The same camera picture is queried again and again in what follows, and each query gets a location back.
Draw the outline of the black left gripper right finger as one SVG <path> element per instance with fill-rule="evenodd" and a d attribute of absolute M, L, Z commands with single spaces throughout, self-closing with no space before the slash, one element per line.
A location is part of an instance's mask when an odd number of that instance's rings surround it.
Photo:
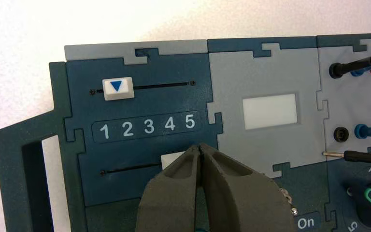
<path fill-rule="evenodd" d="M 295 232 L 292 206 L 276 182 L 200 145 L 201 183 L 212 232 Z"/>

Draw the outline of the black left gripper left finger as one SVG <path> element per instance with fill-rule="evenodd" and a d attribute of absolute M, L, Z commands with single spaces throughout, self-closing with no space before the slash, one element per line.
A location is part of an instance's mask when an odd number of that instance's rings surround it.
<path fill-rule="evenodd" d="M 193 145 L 147 183 L 136 231 L 193 232 L 199 174 L 200 151 Z"/>

